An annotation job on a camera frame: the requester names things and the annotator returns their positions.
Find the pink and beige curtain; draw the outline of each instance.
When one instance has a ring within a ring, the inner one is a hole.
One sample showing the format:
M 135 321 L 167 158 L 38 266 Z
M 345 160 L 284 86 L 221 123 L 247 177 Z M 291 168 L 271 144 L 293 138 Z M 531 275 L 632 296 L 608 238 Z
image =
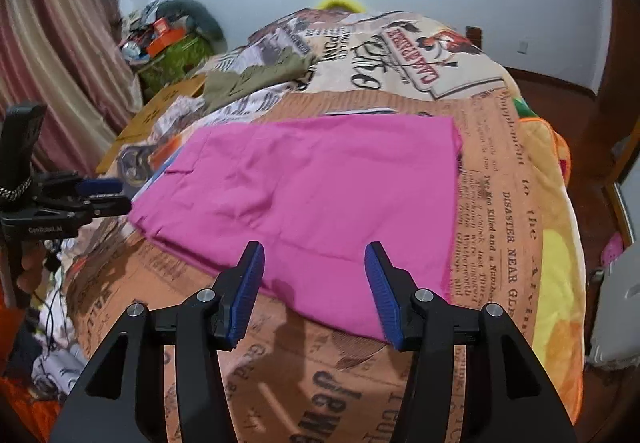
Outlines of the pink and beige curtain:
M 27 100 L 49 106 L 39 168 L 92 174 L 141 108 L 112 32 L 119 19 L 118 0 L 0 0 L 0 114 Z

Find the yellow plush object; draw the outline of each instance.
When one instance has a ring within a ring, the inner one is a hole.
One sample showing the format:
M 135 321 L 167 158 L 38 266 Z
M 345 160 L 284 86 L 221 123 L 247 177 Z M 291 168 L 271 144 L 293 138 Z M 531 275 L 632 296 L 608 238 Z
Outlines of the yellow plush object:
M 582 403 L 584 254 L 575 213 L 564 186 L 560 160 L 569 150 L 541 118 L 520 120 L 522 142 L 534 167 L 542 219 L 542 275 L 533 350 L 545 367 L 571 420 Z
M 347 10 L 354 14 L 363 14 L 367 9 L 356 0 L 322 0 L 318 10 Z

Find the wooden floor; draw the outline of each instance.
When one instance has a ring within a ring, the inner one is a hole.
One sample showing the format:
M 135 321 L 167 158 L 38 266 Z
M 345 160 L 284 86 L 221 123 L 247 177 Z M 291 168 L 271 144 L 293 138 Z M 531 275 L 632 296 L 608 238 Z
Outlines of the wooden floor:
M 529 107 L 548 121 L 569 144 L 572 174 L 568 187 L 574 205 L 584 249 L 587 280 L 597 269 L 602 249 L 616 230 L 609 203 L 603 192 L 605 177 L 613 169 L 609 149 L 597 134 L 587 138 L 585 130 L 596 112 L 586 94 L 545 83 L 516 80 Z M 593 322 L 594 294 L 588 293 L 587 328 Z M 578 440 L 589 441 L 603 425 L 629 372 L 602 372 L 587 367 L 584 373 L 584 400 L 576 425 Z

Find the bed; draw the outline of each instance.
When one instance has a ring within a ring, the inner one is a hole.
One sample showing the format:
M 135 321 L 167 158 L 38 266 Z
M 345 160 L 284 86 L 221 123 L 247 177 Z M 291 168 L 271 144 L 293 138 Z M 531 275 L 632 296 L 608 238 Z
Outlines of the bed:
M 450 301 L 475 308 L 490 300 L 501 303 L 575 422 L 582 396 L 585 269 L 565 189 L 571 162 L 564 140 L 527 107 L 504 68 L 455 31 L 408 12 L 301 10 L 254 33 L 246 48 L 211 58 L 198 75 L 268 64 L 284 48 L 315 54 L 319 62 L 297 80 L 263 88 L 206 116 L 183 116 L 178 128 L 168 128 L 164 143 L 151 149 L 154 177 L 203 126 L 345 112 L 453 116 L 465 150 Z M 136 139 L 137 147 L 145 144 Z M 103 161 L 108 174 L 118 173 L 114 154 Z M 174 305 L 212 281 L 162 252 L 124 218 L 94 221 L 65 257 L 69 316 L 88 357 L 130 303 L 150 309 Z M 286 283 L 279 293 L 286 296 Z M 354 394 L 331 430 L 313 441 L 330 435 L 334 442 L 374 443 L 390 437 L 410 357 L 302 318 L 275 293 L 258 296 L 247 336 L 220 361 L 242 441 L 311 441 L 304 421 L 312 398 L 339 386 Z M 448 441 L 457 440 L 462 425 L 463 378 L 459 347 Z M 170 348 L 165 393 L 169 441 L 180 441 Z

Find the olive green garment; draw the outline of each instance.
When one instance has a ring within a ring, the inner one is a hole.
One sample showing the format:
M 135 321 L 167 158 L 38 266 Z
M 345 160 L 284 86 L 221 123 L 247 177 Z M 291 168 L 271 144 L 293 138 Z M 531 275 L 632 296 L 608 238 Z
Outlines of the olive green garment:
M 207 74 L 202 94 L 207 113 L 260 89 L 302 78 L 314 62 L 313 55 L 301 57 L 291 48 L 285 48 L 276 64 L 270 66 L 249 66 L 240 74 L 233 71 L 211 71 Z

